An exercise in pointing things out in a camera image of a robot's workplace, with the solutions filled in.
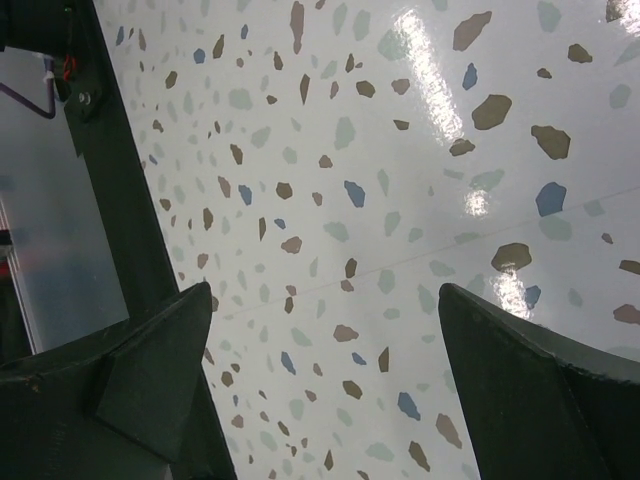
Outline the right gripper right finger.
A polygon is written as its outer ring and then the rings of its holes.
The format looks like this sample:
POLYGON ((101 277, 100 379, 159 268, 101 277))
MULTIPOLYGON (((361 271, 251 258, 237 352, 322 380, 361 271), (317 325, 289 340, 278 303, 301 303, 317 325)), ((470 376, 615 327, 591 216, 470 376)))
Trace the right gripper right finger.
POLYGON ((452 283, 438 313, 481 478, 638 478, 637 362, 452 283))

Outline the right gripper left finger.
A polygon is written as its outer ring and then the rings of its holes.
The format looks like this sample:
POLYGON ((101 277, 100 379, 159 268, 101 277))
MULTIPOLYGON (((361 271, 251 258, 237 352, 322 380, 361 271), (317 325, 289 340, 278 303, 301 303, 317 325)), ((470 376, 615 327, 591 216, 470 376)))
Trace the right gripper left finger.
POLYGON ((201 282, 3 365, 2 478, 163 478, 182 458, 211 316, 201 282))

